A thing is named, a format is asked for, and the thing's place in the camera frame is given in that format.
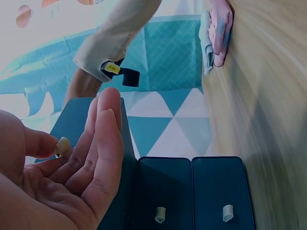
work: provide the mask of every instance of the small white cylinder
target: small white cylinder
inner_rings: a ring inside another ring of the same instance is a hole
[[[71,143],[66,137],[62,137],[54,147],[54,154],[57,158],[64,156],[71,150]]]
[[[155,221],[162,224],[165,221],[166,209],[164,207],[157,207],[157,213],[155,216]]]
[[[232,205],[226,205],[223,208],[223,221],[228,222],[234,217],[234,207]]]

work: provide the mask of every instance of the person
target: person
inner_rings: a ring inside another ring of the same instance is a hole
[[[58,159],[24,165],[25,156],[49,158],[58,140],[1,110],[0,130],[1,229],[96,229],[120,181],[119,92],[92,101],[77,145]]]
[[[150,20],[161,0],[119,0],[106,23],[87,37],[74,61],[78,68],[64,105],[72,98],[95,97],[84,132],[72,151],[58,159],[26,164],[25,157],[47,159],[57,139],[26,128],[0,110],[1,229],[96,229],[117,194],[123,161],[120,94],[103,82],[104,62],[120,65],[126,49]]]
[[[122,63],[138,32],[153,17],[162,0],[118,0],[103,25],[88,36],[74,57],[77,70],[69,84],[64,105],[72,98],[95,97],[112,78],[101,71],[108,61]]]

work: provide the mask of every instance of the pink cloth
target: pink cloth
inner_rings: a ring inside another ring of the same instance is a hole
[[[211,0],[212,11],[209,38],[214,52],[214,65],[220,67],[224,64],[234,16],[225,0]]]

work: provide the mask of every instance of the black strap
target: black strap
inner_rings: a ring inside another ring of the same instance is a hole
[[[120,66],[123,59],[118,62],[113,62],[117,66]],[[108,63],[111,61],[107,61],[101,66],[101,71],[107,75],[110,79],[113,79],[114,76],[124,75],[123,79],[123,85],[129,86],[129,87],[138,87],[140,82],[140,72],[133,70],[133,69],[127,69],[127,68],[120,68],[120,71],[118,74],[115,74],[113,72],[109,72],[105,70],[105,67]]]

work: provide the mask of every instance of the wooden surface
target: wooden surface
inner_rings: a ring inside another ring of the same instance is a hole
[[[259,230],[307,229],[307,1],[230,0],[225,66],[203,78],[219,155],[248,169]]]

